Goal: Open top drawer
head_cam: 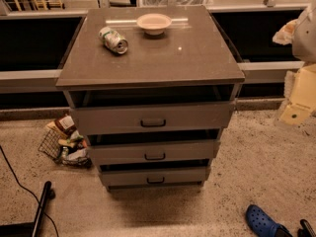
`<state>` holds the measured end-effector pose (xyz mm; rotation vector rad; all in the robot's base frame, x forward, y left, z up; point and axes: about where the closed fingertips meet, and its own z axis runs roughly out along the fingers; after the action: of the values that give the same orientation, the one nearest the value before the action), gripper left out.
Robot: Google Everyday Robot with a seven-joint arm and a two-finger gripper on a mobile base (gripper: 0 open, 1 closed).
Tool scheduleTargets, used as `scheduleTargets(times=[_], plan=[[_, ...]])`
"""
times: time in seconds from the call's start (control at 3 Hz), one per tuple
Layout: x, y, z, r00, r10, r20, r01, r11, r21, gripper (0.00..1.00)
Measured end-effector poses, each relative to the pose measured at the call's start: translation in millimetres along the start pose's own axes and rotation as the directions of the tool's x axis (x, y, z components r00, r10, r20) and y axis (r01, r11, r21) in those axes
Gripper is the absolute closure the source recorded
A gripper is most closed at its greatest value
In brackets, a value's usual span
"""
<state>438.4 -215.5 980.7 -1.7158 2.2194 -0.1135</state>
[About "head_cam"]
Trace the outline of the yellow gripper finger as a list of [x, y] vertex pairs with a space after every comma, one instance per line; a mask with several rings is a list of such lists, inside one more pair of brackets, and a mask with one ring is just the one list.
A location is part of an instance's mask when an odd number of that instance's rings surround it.
[[276, 120], [300, 125], [316, 111], [316, 64], [308, 64], [297, 72], [287, 71], [284, 78], [284, 100]]

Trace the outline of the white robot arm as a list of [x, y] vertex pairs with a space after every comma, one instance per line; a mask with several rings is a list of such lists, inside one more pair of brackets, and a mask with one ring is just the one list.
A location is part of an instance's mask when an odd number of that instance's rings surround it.
[[279, 122], [300, 125], [316, 110], [316, 2], [276, 32], [273, 42], [291, 44], [292, 55], [303, 61], [297, 72], [286, 72], [284, 101], [276, 116]]

